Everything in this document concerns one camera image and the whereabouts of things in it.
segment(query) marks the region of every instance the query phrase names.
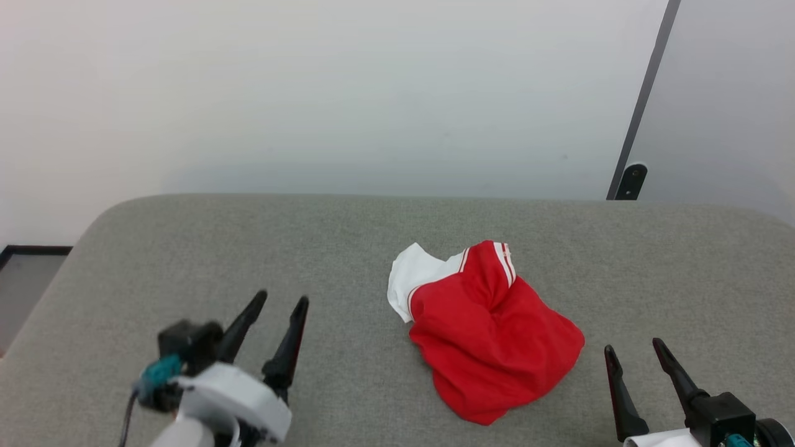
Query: black baseboard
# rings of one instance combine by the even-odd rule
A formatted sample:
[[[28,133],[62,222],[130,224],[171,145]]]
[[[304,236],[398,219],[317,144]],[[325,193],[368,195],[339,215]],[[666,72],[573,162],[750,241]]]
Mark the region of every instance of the black baseboard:
[[[14,255],[66,256],[71,247],[57,245],[9,245],[0,252],[0,270]]]

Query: black cable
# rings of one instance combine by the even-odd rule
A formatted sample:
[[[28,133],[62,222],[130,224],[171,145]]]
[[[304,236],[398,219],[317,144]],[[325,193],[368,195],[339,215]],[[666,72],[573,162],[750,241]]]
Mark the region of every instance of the black cable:
[[[138,389],[133,390],[130,395],[130,400],[127,401],[127,410],[124,412],[124,422],[122,425],[122,438],[118,441],[118,447],[124,447],[127,444],[127,431],[130,428],[130,417],[133,415],[133,407],[135,407],[135,399],[138,397]]]

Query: gray metal strip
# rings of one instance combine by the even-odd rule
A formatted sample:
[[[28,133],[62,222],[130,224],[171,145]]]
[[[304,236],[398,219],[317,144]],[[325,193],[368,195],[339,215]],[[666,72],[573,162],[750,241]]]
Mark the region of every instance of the gray metal strip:
[[[607,190],[607,200],[613,200],[615,198],[615,193],[619,190],[621,176],[624,174],[626,161],[630,158],[632,143],[635,142],[635,136],[638,134],[638,128],[641,126],[643,111],[646,109],[646,103],[649,102],[651,87],[654,85],[654,78],[657,77],[657,70],[660,68],[662,53],[665,51],[665,46],[668,44],[668,37],[671,35],[673,19],[677,16],[679,3],[681,3],[681,0],[669,0],[668,6],[665,8],[665,13],[662,15],[660,32],[657,33],[657,41],[654,43],[654,50],[651,52],[649,67],[646,69],[646,76],[643,78],[641,92],[640,95],[638,95],[638,101],[635,104],[635,110],[630,120],[630,128],[626,131],[626,138],[624,138],[624,145],[621,147],[619,162],[616,164],[615,172],[613,173],[613,181],[610,183],[610,189]]]

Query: robotic arm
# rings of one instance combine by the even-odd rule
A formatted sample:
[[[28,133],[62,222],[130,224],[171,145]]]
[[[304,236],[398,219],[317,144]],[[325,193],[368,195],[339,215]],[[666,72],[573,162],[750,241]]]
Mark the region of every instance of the robotic arm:
[[[266,299],[264,290],[257,293],[226,332],[214,321],[194,325],[182,320],[158,334],[161,358],[142,372],[134,397],[145,408],[176,411],[176,417],[152,447],[251,447],[285,440],[293,418],[287,391],[293,384],[309,299],[298,301],[276,354],[262,367],[264,378],[257,379],[233,362]],[[130,404],[126,424],[133,399]]]
[[[652,340],[662,370],[670,376],[684,410],[682,430],[649,433],[623,382],[623,369],[613,347],[604,348],[613,401],[615,431],[623,447],[795,447],[775,419],[757,419],[732,393],[710,396],[696,387],[676,357],[659,338]]]

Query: black frame edge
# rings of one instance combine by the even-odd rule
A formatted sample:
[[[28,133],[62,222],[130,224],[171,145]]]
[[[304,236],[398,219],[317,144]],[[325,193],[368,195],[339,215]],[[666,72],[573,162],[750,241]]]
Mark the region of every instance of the black frame edge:
[[[681,0],[669,0],[668,5],[665,7],[665,13],[662,14],[660,31],[657,33],[657,41],[654,42],[654,49],[649,58],[649,67],[646,69],[646,76],[643,78],[641,91],[638,94],[638,101],[635,103],[635,110],[632,112],[630,127],[626,131],[624,144],[621,146],[621,154],[619,155],[619,161],[616,163],[615,171],[613,172],[613,181],[610,183],[610,189],[607,190],[606,200],[614,200],[615,194],[619,190],[621,177],[624,174],[626,162],[630,159],[632,144],[635,142],[635,137],[638,135],[638,128],[641,126],[643,111],[646,110],[646,103],[649,102],[651,87],[654,85],[654,79],[657,77],[657,70],[660,68],[662,54],[665,52],[665,46],[668,44],[671,28],[673,28],[673,19],[677,17],[680,3]]]
[[[0,252],[0,270],[14,255],[68,256],[72,247],[63,245],[8,245]]]

